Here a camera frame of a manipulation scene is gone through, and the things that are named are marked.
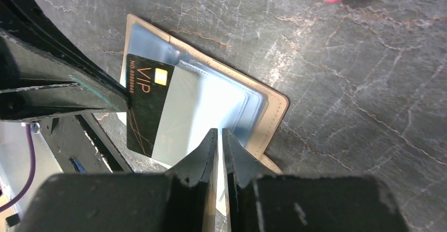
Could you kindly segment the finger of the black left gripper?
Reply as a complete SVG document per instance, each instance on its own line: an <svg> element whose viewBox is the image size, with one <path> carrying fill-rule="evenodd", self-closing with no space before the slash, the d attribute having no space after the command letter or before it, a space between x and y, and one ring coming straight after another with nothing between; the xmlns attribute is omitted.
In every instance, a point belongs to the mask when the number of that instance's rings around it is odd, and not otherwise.
<svg viewBox="0 0 447 232"><path fill-rule="evenodd" d="M1 120L30 122L64 115L124 112L125 89L99 66L54 56L1 35Z"/></svg>
<svg viewBox="0 0 447 232"><path fill-rule="evenodd" d="M92 78L105 92L127 97L125 89L65 37L35 0L1 0L1 29Z"/></svg>

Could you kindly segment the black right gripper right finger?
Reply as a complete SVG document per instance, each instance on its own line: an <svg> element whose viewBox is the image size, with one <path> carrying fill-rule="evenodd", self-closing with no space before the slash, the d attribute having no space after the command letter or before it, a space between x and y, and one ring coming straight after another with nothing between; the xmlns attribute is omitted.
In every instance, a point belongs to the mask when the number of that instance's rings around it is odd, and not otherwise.
<svg viewBox="0 0 447 232"><path fill-rule="evenodd" d="M230 231L408 231L389 189L370 175L279 175L222 130Z"/></svg>

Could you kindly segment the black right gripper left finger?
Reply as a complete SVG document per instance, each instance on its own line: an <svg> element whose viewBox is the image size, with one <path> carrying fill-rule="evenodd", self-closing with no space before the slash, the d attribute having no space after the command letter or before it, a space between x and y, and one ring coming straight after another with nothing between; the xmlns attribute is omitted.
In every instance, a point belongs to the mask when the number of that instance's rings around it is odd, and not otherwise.
<svg viewBox="0 0 447 232"><path fill-rule="evenodd" d="M62 173L37 190L18 231L214 231L218 131L163 173Z"/></svg>

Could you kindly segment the beige leather card holder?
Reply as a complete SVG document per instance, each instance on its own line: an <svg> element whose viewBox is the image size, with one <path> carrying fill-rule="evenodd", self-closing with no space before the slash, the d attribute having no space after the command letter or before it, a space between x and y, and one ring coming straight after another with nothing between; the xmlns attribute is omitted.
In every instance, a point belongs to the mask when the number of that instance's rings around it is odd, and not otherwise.
<svg viewBox="0 0 447 232"><path fill-rule="evenodd" d="M207 56L188 43L175 38L133 14L127 15L124 54L127 54L128 52L131 37L131 25L133 24L141 25L144 29L154 33L163 41L191 54L196 60L199 60L199 62L262 93L264 98L266 98L266 107L262 109L261 117L254 128L254 136L247 144L247 150L267 168L276 173L282 173L281 169L268 158L264 152L288 109L289 100L287 97L267 85Z"/></svg>

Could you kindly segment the black VIP credit card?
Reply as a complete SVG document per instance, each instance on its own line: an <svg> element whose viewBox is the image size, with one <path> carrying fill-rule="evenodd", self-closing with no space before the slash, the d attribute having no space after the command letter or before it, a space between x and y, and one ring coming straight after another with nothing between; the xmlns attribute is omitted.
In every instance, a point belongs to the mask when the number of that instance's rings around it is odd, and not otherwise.
<svg viewBox="0 0 447 232"><path fill-rule="evenodd" d="M151 157L174 66L128 54L126 58L127 148Z"/></svg>

